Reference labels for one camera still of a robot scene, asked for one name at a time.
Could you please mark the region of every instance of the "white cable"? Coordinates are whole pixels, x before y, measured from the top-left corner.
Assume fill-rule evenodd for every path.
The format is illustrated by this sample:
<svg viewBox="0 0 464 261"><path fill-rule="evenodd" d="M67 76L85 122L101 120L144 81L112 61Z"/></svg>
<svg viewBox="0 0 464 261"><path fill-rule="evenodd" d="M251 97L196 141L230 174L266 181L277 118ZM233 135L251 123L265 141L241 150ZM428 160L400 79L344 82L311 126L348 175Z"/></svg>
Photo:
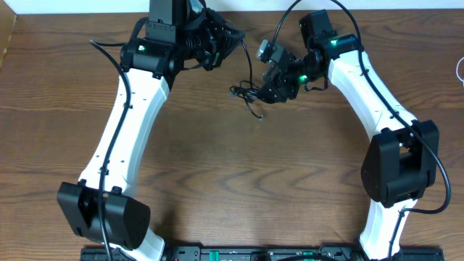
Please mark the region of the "white cable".
<svg viewBox="0 0 464 261"><path fill-rule="evenodd" d="M461 77L459 76L459 64L460 64L462 61L464 61L464 57L461 58L461 59L459 60L459 62L457 62L457 65L456 65L456 76L457 76L457 78L458 78L460 81L463 82L463 88L464 88L464 77L461 78Z"/></svg>

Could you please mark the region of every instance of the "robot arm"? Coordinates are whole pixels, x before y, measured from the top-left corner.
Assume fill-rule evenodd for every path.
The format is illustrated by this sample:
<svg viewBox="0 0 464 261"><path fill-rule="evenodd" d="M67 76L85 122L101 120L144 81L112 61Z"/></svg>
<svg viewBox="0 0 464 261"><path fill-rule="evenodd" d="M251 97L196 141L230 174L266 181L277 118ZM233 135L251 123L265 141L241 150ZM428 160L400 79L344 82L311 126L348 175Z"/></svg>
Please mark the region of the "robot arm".
<svg viewBox="0 0 464 261"><path fill-rule="evenodd" d="M131 107L116 140L109 159L111 172L105 178L105 191L113 187L121 188L121 193L135 197L137 191L138 169L146 141L161 106L166 102L170 90L164 77L153 78L151 72L130 69L126 73L132 91ZM107 127L96 151L86 169L80 174L79 181L85 180L86 186L99 187L99 168L103 164L104 154L115 132L125 102L125 87L120 77L115 105L109 116Z"/></svg>
<svg viewBox="0 0 464 261"><path fill-rule="evenodd" d="M203 8L196 5L188 10L192 8L188 1L200 3ZM123 108L128 107L126 86L120 77L113 110L91 161L78 184L62 183L57 197L75 235L101 243L106 241L102 233L106 231L111 247L138 261L159 261L165 246L163 239L149 229L149 207L133 199L154 120L177 74L188 70L183 67L185 60L196 59L199 64L193 68L213 70L245 36L243 31L228 27L217 12L206 8L204 0L175 0L170 4L150 0L150 7L149 19L136 23L129 42L121 50L120 69L132 93L130 109L122 118ZM146 36L137 38L144 25ZM107 172L102 173L101 166L121 119L124 121L112 147ZM104 185L100 187L102 175ZM99 201L102 191L107 195L103 202ZM103 209L104 214L100 215L98 209Z"/></svg>
<svg viewBox="0 0 464 261"><path fill-rule="evenodd" d="M416 120L414 115L401 106L389 92L372 68L365 52L362 53L362 58L366 68L369 69L370 78L379 91L388 103L395 106L402 118L412 125L412 121ZM404 128L401 123L391 117L391 113L369 86L360 69L357 51L340 54L338 59L332 59L328 70L328 79L347 98L364 125L369 140L374 135L380 134L383 129L388 128L395 131ZM392 238L399 211L405 207L413 208L416 202L417 199L407 199L395 203L393 207L385 208L381 202L370 200L368 221L360 236L360 244L369 259L382 260L388 257L390 239ZM393 243L392 254L399 251L399 238L407 215L408 213L399 225L398 234Z"/></svg>
<svg viewBox="0 0 464 261"><path fill-rule="evenodd" d="M388 104L422 135L435 153L438 150L438 129L431 121L418 122L401 106L377 76L365 51L362 52L362 60L367 71L361 70L356 37L352 34L338 36L325 10L309 14L299 23L308 55L297 59L279 44L272 45L264 40L257 58L271 64L272 68L265 73L265 83L257 91L256 99L267 103L295 99L300 85L321 77L326 79L324 89L331 81L347 98L370 140L361 177L371 201L368 221L359 241L369 260L382 260L388 257L399 211L414 207L425 189L434 184L436 164L412 133L392 117L364 73L369 74ZM399 149L402 146L409 151L401 154ZM392 254L399 251L399 238L406 217L407 214L398 226Z"/></svg>

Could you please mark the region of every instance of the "black cable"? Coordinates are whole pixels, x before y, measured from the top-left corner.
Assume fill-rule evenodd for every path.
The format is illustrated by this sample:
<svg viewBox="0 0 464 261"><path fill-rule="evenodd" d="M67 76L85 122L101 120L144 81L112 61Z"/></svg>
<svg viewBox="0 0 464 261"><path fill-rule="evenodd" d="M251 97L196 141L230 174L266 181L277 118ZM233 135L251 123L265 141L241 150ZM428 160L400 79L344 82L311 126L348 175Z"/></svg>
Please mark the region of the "black cable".
<svg viewBox="0 0 464 261"><path fill-rule="evenodd" d="M244 51L246 54L246 58L248 59L248 65L249 65L249 87L251 89L254 88L253 86L253 66L252 66L252 59L249 56L248 48L247 45L245 44L245 40L241 40L241 45L244 47Z"/></svg>
<svg viewBox="0 0 464 261"><path fill-rule="evenodd" d="M126 43L101 43L98 41L94 41L95 44L100 46L107 46L107 47L117 47L117 46L124 46Z"/></svg>
<svg viewBox="0 0 464 261"><path fill-rule="evenodd" d="M251 106L249 106L250 102L255 100L262 101L261 99L257 98L256 91L258 90L256 84L253 83L253 66L252 66L252 59L250 58L247 45L245 44L244 40L241 40L241 45L244 47L244 51L246 54L246 58L248 59L249 65L249 81L243 80L240 82L240 86L231 86L229 90L232 94L236 95L239 98L242 98L245 101L246 107L255 116L258 120L264 120L264 115L258 116L254 113ZM242 86L242 83L249 83L249 88L245 88Z"/></svg>
<svg viewBox="0 0 464 261"><path fill-rule="evenodd" d="M109 157L111 156L111 152L113 150L113 147L115 146L117 136L119 135L119 132L121 131L121 128L123 126L125 116L127 115L128 110L131 106L131 88L129 87L129 81L125 73L123 72L123 69L121 69L121 67L116 62L116 60L107 51L105 51L100 45L98 45L95 41L90 40L89 43L93 47L95 47L97 50L99 50L115 66L117 72L123 79L124 86L125 86L125 92L126 92L124 110L123 110L123 113L121 114L121 118L119 119L119 122L117 123L115 133L113 134L113 137L111 138L111 141L109 143L107 153L104 156L103 165L100 168L100 180L99 180L98 213L99 213L100 228L101 228L101 234L103 236L104 246L105 246L105 249L107 250L107 259L108 261L112 261L113 259L111 255L111 250L109 249L107 227L104 222L104 209L103 209L104 178L108 173Z"/></svg>
<svg viewBox="0 0 464 261"><path fill-rule="evenodd" d="M340 246L337 246L335 244L323 244L322 246L320 246L320 248L318 250L318 254L322 254L322 249L324 249L324 247L336 247L336 248L340 249L341 254L345 258L345 260L349 260L349 258L345 255L345 252L343 251L343 249Z"/></svg>
<svg viewBox="0 0 464 261"><path fill-rule="evenodd" d="M321 260L321 261L336 261L336 259L331 257L326 257L319 254L304 254L304 255L296 255L293 257L286 257L282 258L278 261L298 261L298 260Z"/></svg>
<svg viewBox="0 0 464 261"><path fill-rule="evenodd" d="M277 36L278 36L278 33L282 27L282 24L283 24L283 21L285 20L286 16L290 13L290 11L300 2L301 0L296 0L290 7L289 9L285 12L285 14L283 15L281 21L279 22L278 24L278 27L277 27L277 30L274 34L274 38L273 38L273 42L272 42L272 46L273 44L276 42L276 39L277 39ZM368 74L368 70L365 69L365 65L364 65L364 61L363 61L363 51L364 51L364 48L363 48L363 43L361 41L361 32L360 32L360 29L359 27L357 26L357 23L356 23L356 19L353 17L353 15L351 14L351 12L343 5L341 4L340 2L338 2L337 0L330 0L332 1L333 3L335 3L336 5L338 5L347 15L348 17L350 18L350 20L352 21L354 27L355 27L355 30L356 30L356 34L357 34L357 50L358 50L358 59L359 59L359 62L360 62L360 68L362 70L362 74L365 76L365 79L367 80L367 82L369 83L369 86L373 89L373 91L376 93L377 97L382 101L382 103L385 105L385 107L388 109L388 111L391 113L392 117L394 117L396 120L398 120L402 125L404 125L413 135L414 137L422 144L422 146L424 148L426 148L426 151L428 153L430 153L430 155L434 158L434 161L436 162L436 165L438 166L438 168L440 169L440 172L442 173L442 176L443 176L443 181L444 181L444 185L445 185L445 189L446 189L446 195L445 195L445 199L444 199L444 202L443 202L443 205L441 207L439 207L438 209L436 210L420 210L420 209L413 209L413 208L404 208L402 209L400 212L399 212L399 217L398 217L398 220L397 220L397 224L395 225L395 229L394 229L394 232L393 232L393 235L392 235L392 238L391 238L391 241L390 241L390 247L389 247L389 260L392 259L392 248L393 248L393 243L394 243L394 240L396 238L396 235L397 235L397 232L398 232L398 229L399 229L399 224L401 223L401 220L402 218L405 216L405 212L416 212L416 213L420 213L420 214L428 214L428 215L432 215L432 214L438 214L440 212L443 212L447 207L448 205L450 204L450 200L451 200L451 185L450 185L450 180L448 178L448 174L446 172L446 170L444 169L444 166L442 164L442 161L438 158L438 156L434 153L433 149L427 144L427 142L422 138L422 136L417 133L413 127L411 127L405 120L403 120L400 116L399 116L399 112L398 111L395 111L394 108L388 103L388 101L385 99L385 97L382 95L382 93L377 89L376 85L373 83L373 81L370 79L370 76Z"/></svg>
<svg viewBox="0 0 464 261"><path fill-rule="evenodd" d="M148 21L148 17L142 17L136 22L136 25L134 25L134 27L132 29L132 33L130 35L130 40L129 41L137 38L138 33L140 33L140 30L142 30L142 27L145 25L146 21Z"/></svg>
<svg viewBox="0 0 464 261"><path fill-rule="evenodd" d="M285 14L283 14L282 19L281 19L281 21L279 22L279 24L277 25L277 29L275 30L274 37L273 37L273 41L272 41L272 43L270 44L271 48L272 48L272 47L274 46L274 44L276 43L278 33L281 31L283 22L284 22L285 19L287 18L287 15L289 15L290 11L291 11L300 1L301 1L301 0L296 0L296 1L287 9L287 11L285 12Z"/></svg>
<svg viewBox="0 0 464 261"><path fill-rule="evenodd" d="M193 67L190 67L190 68L183 68L182 71L188 71L188 70L195 70L195 69L198 69L198 68L201 68L201 67L204 67L206 65L208 65L210 63L210 59L211 59L211 54L208 52L208 51L204 51L204 54L205 56L207 57L206 59L203 60L203 62L200 62L199 64L193 66Z"/></svg>

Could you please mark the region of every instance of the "wooden table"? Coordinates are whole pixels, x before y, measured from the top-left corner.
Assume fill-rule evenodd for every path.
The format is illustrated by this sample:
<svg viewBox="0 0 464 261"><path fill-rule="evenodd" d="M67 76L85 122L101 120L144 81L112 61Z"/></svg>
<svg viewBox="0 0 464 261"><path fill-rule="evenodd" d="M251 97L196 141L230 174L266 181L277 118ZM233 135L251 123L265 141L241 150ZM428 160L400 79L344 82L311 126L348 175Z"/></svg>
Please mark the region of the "wooden table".
<svg viewBox="0 0 464 261"><path fill-rule="evenodd" d="M376 72L418 119L441 132L452 181L440 215L412 214L402 245L444 249L462 260L464 96L455 66L464 55L464 15L455 11L356 11ZM278 42L305 55L292 12ZM282 12L224 13L247 32L254 54ZM353 31L329 12L340 33ZM117 73L87 42L127 41L142 14L23 15L0 74L0 259L76 260L91 244L74 236L57 201L75 183L106 125ZM116 57L118 49L113 49ZM267 65L256 59L254 80ZM253 118L229 86L248 76L237 49L214 72L182 72L160 112L140 169L138 199L167 240L205 245L309 246L354 242L369 206L360 166L369 141L341 93L301 92L286 104L255 104ZM418 207L438 207L443 181Z"/></svg>

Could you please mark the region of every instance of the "white wall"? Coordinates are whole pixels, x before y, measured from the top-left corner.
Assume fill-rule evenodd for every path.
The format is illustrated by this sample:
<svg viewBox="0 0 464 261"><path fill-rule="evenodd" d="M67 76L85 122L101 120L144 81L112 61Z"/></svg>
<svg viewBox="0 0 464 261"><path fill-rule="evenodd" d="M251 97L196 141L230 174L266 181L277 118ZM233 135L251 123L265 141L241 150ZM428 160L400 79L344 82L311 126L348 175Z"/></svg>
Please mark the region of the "white wall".
<svg viewBox="0 0 464 261"><path fill-rule="evenodd" d="M217 11L276 11L294 0L207 0ZM5 0L19 15L148 12L149 0ZM340 0L348 9L464 9L464 0ZM336 9L329 0L305 0L295 9Z"/></svg>

